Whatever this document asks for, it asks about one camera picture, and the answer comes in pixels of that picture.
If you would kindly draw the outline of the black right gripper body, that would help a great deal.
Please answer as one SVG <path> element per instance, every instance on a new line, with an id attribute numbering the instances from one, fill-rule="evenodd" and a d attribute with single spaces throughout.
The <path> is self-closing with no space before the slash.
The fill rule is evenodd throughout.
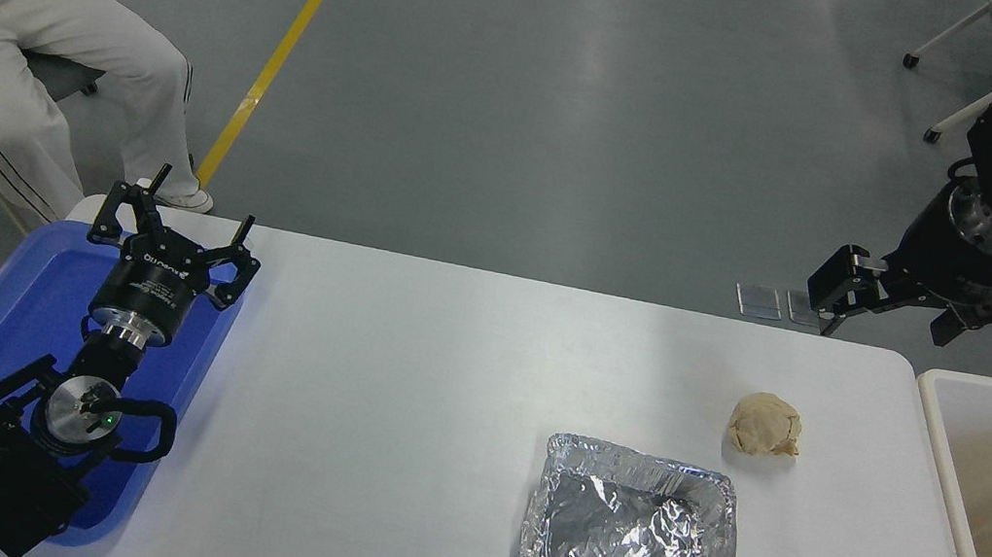
<path id="1" fill-rule="evenodd" d="M 937 193 L 889 254 L 887 278 L 911 300 L 992 303 L 992 210 L 980 198 Z"/>

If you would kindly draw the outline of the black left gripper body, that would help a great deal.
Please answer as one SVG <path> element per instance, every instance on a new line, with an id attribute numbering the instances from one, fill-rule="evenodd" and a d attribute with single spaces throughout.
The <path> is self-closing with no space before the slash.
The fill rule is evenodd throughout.
<path id="1" fill-rule="evenodd" d="M 133 234 L 121 243 L 119 259 L 91 300 L 90 315 L 99 326 L 112 317 L 138 317 L 159 339 L 176 337 L 196 294 L 209 286 L 209 262 L 190 240 Z"/>

